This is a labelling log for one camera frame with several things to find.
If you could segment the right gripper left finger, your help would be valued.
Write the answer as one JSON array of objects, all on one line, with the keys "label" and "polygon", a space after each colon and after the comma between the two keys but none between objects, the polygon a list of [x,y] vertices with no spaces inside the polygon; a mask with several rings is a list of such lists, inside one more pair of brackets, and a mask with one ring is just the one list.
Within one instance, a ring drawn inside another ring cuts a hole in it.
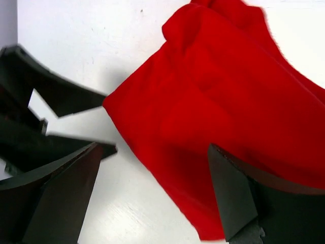
[{"label": "right gripper left finger", "polygon": [[93,143],[1,180],[1,243],[77,243],[102,153]]}]

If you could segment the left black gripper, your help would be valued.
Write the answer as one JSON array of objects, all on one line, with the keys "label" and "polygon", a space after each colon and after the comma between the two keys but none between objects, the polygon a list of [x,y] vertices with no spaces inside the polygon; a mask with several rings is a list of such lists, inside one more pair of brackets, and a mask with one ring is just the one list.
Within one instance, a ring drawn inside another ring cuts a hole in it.
[{"label": "left black gripper", "polygon": [[66,116],[100,107],[106,97],[46,69],[21,46],[1,49],[1,158],[15,174],[29,172],[93,143],[102,159],[117,153],[115,144],[84,138],[46,136],[48,121],[28,105],[36,90],[52,111]]}]

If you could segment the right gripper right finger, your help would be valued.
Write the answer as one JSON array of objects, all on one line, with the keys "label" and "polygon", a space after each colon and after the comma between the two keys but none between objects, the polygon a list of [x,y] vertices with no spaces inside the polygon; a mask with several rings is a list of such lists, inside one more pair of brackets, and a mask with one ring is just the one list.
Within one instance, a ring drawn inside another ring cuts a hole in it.
[{"label": "right gripper right finger", "polygon": [[208,163],[228,243],[324,243],[324,190],[260,170],[211,144]]}]

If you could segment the red t shirt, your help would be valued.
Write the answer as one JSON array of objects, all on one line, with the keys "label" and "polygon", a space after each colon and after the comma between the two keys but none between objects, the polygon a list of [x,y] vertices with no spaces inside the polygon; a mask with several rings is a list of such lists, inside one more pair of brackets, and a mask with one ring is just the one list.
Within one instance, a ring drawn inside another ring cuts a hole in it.
[{"label": "red t shirt", "polygon": [[324,188],[324,89],[282,56],[261,8],[191,1],[162,32],[162,47],[103,106],[200,240],[224,239],[208,166],[212,143]]}]

